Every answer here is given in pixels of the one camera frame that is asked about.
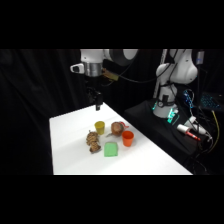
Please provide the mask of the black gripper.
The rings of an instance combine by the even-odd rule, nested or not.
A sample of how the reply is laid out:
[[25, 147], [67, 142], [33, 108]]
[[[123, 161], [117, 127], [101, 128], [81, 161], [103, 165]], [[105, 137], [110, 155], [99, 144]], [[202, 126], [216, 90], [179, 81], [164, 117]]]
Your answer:
[[96, 103], [96, 111], [100, 110], [103, 104], [103, 96], [100, 94], [100, 81], [98, 77], [87, 77], [85, 79], [86, 92], [88, 99], [91, 103]]

